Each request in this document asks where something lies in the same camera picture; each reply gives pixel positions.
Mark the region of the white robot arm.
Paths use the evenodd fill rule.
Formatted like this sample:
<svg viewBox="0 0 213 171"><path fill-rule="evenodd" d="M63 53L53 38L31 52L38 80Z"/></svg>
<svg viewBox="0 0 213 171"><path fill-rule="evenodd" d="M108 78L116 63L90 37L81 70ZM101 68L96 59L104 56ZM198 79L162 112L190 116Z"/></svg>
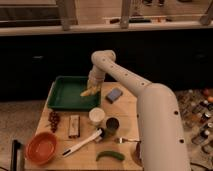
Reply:
<svg viewBox="0 0 213 171"><path fill-rule="evenodd" d="M109 74L136 98L140 154L144 171L191 171L177 98L160 83L153 83L115 63L112 50L95 51L88 88L95 94Z"/></svg>

